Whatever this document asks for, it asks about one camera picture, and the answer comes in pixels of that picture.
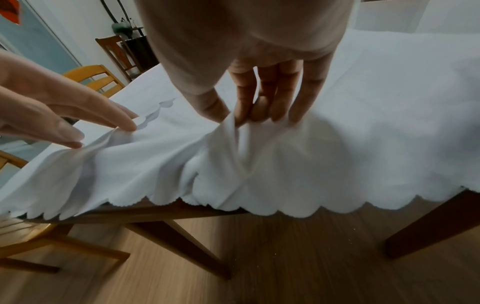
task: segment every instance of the fingernail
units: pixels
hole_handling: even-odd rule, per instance
[[[61,137],[61,140],[65,142],[80,141],[85,137],[85,134],[64,120],[61,120],[58,123],[57,131]]]

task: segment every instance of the white tablecloth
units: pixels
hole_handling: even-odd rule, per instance
[[[480,190],[479,84],[480,35],[349,30],[298,126],[236,130],[197,115],[158,66],[112,98],[138,131],[78,123],[85,147],[46,149],[0,189],[0,213],[65,218],[145,196],[296,217],[443,201]],[[228,75],[217,89],[232,108]]]

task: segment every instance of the hand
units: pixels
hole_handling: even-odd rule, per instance
[[[293,123],[302,119],[324,84],[353,3],[137,0],[150,44],[171,81],[200,115],[217,122],[229,111],[214,86],[228,70],[237,85],[237,124],[278,121],[287,113]],[[260,79],[255,103],[254,67]]]
[[[135,113],[62,75],[3,51],[0,67],[0,134],[79,148],[83,133],[60,116],[137,128]]]

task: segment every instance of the wooden floor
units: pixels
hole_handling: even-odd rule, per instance
[[[233,269],[222,281],[124,228],[75,226],[70,235],[131,252],[124,264],[58,248],[18,256],[58,274],[0,269],[1,304],[479,303],[480,230],[400,260],[392,233],[434,208],[370,205],[307,219],[250,214],[178,221]]]

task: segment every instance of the chair leg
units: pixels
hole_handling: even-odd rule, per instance
[[[20,261],[17,259],[12,258],[0,258],[0,267],[1,268],[8,268],[8,269],[15,269],[15,270],[26,270],[31,272],[43,272],[43,273],[57,273],[60,268],[31,263],[27,261]]]
[[[50,235],[45,237],[50,244],[56,245],[58,247],[73,249],[77,251],[82,251],[85,253],[96,254],[106,257],[112,257],[119,260],[126,260],[130,256],[130,253],[106,248],[103,246],[98,246],[90,244],[84,241],[80,241],[74,238],[71,238],[66,235]]]
[[[480,194],[465,190],[386,240],[386,253],[401,257],[480,225]]]
[[[132,223],[126,227],[206,271],[230,279],[229,268],[173,220]]]

